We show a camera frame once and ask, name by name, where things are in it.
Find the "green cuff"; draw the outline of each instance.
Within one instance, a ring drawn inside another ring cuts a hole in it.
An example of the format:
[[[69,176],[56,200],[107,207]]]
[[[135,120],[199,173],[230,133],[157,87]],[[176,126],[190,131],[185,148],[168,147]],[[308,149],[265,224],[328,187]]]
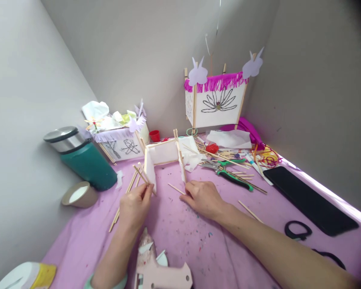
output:
[[[93,274],[91,277],[87,280],[86,284],[84,285],[83,289],[93,289],[91,286],[91,280],[92,280]],[[127,274],[124,276],[122,281],[119,282],[118,285],[116,285],[113,289],[124,289],[127,284]]]

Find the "stainless steel lid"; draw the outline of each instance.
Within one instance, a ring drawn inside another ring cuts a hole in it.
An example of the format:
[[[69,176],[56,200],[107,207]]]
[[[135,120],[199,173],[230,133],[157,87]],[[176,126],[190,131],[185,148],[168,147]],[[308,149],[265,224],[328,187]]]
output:
[[[51,131],[47,133],[43,139],[59,153],[74,151],[85,143],[85,139],[74,126],[65,126]]]

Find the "gray wall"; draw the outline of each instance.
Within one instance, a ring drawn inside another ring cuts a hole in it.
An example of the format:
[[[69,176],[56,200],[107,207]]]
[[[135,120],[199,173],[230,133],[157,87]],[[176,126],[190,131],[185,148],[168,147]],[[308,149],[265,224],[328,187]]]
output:
[[[72,209],[65,191],[79,181],[43,142],[55,128],[83,122],[96,100],[37,0],[0,0],[0,279],[40,261]]]
[[[352,1],[281,1],[245,116],[361,210],[361,24]]]
[[[99,101],[125,112],[144,99],[149,129],[185,134],[184,67],[210,69],[219,0],[42,0]],[[239,72],[266,43],[278,1],[222,1],[213,73]]]

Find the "paper bunny ears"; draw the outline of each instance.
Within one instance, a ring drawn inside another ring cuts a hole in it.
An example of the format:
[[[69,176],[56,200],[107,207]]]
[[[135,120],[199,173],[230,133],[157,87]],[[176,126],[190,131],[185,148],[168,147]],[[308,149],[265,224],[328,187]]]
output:
[[[202,57],[201,63],[198,65],[195,63],[193,58],[194,68],[189,72],[189,85],[194,86],[197,83],[205,84],[207,82],[208,71],[206,68],[202,67],[204,56]]]
[[[261,51],[258,53],[257,57],[254,59],[252,52],[250,51],[250,60],[245,63],[242,67],[242,78],[247,79],[250,76],[254,77],[260,73],[260,68],[263,64],[263,60],[261,58],[264,47],[262,47]],[[197,66],[195,63],[195,59],[193,58],[194,68],[189,73],[189,85],[194,86],[198,84],[205,84],[207,82],[207,74],[208,71],[206,68],[202,67],[204,56],[202,57],[201,63]]]
[[[254,77],[254,76],[258,75],[258,73],[260,72],[262,63],[264,62],[261,59],[261,54],[262,54],[263,50],[264,50],[264,47],[262,47],[261,51],[258,53],[255,60],[253,58],[252,52],[250,51],[250,60],[248,62],[246,62],[245,65],[242,67],[242,72],[243,72],[242,78],[243,79],[247,79],[250,76]]]

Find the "hand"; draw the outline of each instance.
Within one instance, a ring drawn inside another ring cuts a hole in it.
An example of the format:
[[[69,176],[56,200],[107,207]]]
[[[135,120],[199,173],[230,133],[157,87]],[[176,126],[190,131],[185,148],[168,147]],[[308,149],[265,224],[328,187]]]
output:
[[[190,181],[186,184],[186,192],[187,195],[181,195],[179,198],[209,219],[216,221],[226,207],[227,203],[222,200],[212,182]]]
[[[138,232],[146,219],[151,203],[154,184],[146,184],[132,189],[120,199],[120,227]]]

